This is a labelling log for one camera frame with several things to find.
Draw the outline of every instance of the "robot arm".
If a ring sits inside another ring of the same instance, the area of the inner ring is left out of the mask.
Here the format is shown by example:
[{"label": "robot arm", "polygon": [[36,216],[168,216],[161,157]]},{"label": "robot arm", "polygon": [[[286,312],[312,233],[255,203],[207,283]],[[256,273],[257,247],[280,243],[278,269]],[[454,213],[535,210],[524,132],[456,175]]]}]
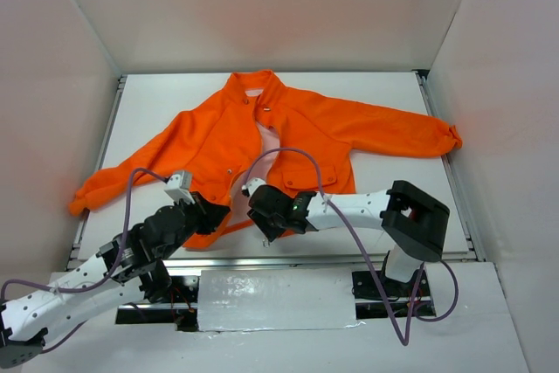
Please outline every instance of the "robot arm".
[{"label": "robot arm", "polygon": [[[304,234],[344,226],[334,209],[314,191],[291,198],[253,178],[245,194],[248,215],[270,242],[290,230]],[[411,183],[395,181],[390,190],[368,194],[327,195],[354,227],[385,230],[396,242],[384,274],[408,282],[423,262],[439,262],[445,243],[448,207]]]},{"label": "robot arm", "polygon": [[[158,301],[168,293],[171,278],[163,264],[194,233],[210,234],[229,207],[212,204],[190,193],[190,174],[176,172],[165,188],[173,205],[159,209],[128,233],[117,270],[94,290],[76,293],[102,280],[113,266],[122,234],[103,245],[79,268],[18,300],[0,301],[0,368],[7,369],[37,356],[47,342],[112,307],[131,301]],[[59,289],[74,289],[72,293]]]}]

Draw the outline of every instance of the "jacket collar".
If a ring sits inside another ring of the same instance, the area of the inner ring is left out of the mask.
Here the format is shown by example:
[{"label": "jacket collar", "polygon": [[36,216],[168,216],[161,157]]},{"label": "jacket collar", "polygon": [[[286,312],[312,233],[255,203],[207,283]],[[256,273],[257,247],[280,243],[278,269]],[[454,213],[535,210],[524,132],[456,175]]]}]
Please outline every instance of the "jacket collar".
[{"label": "jacket collar", "polygon": [[287,87],[271,70],[254,73],[232,73],[223,88],[223,92],[233,101],[243,104],[247,101],[247,89],[263,89],[259,95],[260,104],[272,105]]}]

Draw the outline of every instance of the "white wall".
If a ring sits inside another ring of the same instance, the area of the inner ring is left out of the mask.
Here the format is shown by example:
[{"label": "white wall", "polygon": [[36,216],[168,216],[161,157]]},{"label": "white wall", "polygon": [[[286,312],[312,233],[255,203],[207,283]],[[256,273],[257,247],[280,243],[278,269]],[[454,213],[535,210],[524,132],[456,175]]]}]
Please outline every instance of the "white wall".
[{"label": "white wall", "polygon": [[116,77],[70,0],[0,0],[0,273],[61,269]]},{"label": "white wall", "polygon": [[78,0],[125,73],[429,68],[459,0]]},{"label": "white wall", "polygon": [[559,0],[463,0],[428,87],[534,372],[559,355]]}]

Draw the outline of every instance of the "orange shirt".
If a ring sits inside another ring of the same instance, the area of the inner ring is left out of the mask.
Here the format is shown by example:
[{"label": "orange shirt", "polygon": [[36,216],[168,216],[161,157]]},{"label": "orange shirt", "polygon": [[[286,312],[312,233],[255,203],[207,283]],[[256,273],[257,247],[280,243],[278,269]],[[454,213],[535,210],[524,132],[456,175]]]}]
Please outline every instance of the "orange shirt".
[{"label": "orange shirt", "polygon": [[[259,96],[245,93],[260,88]],[[182,111],[126,161],[87,179],[69,204],[70,212],[77,216],[119,196],[137,167],[162,176],[186,169],[193,175],[191,190],[213,203],[231,205],[231,186],[262,150],[256,121],[274,128],[281,146],[303,149],[316,159],[327,193],[355,193],[352,149],[434,157],[462,145],[455,127],[434,117],[288,87],[270,70],[233,73],[223,89],[197,108]],[[152,176],[139,174],[134,184],[151,181]],[[313,165],[305,156],[289,152],[278,154],[266,181],[292,197],[318,186]],[[227,222],[209,236],[192,236],[185,246],[211,245]]]}]

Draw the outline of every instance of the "jacket sleeve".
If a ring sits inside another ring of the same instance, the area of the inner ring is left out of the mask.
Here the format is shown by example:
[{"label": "jacket sleeve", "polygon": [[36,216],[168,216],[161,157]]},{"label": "jacket sleeve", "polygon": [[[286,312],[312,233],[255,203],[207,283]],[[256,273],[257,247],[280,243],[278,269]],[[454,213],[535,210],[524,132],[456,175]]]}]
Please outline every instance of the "jacket sleeve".
[{"label": "jacket sleeve", "polygon": [[[212,98],[196,109],[182,111],[159,135],[120,165],[100,169],[90,176],[68,204],[70,212],[78,216],[85,208],[98,209],[119,196],[125,191],[130,172],[135,168],[148,168],[162,176],[184,168],[196,155],[221,114],[219,104]],[[152,176],[140,173],[134,185],[153,180]]]},{"label": "jacket sleeve", "polygon": [[384,155],[434,157],[462,147],[454,126],[428,115],[327,98],[305,91],[301,111],[332,138],[352,149]]}]

